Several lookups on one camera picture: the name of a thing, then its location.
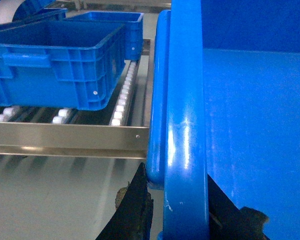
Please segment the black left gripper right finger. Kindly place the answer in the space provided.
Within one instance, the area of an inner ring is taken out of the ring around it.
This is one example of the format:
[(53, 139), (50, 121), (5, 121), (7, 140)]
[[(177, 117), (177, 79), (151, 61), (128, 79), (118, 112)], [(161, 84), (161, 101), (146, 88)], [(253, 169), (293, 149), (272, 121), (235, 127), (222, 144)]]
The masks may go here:
[(269, 217), (254, 208), (237, 208), (210, 175), (207, 176), (209, 235), (211, 240), (268, 240)]

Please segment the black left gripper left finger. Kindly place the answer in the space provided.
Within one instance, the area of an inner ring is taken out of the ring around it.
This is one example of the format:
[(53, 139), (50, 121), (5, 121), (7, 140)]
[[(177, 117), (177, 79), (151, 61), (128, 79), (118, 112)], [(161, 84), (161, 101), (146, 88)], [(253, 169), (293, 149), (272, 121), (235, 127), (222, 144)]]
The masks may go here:
[(139, 164), (120, 205), (98, 240), (149, 240), (154, 200), (148, 192), (146, 166)]

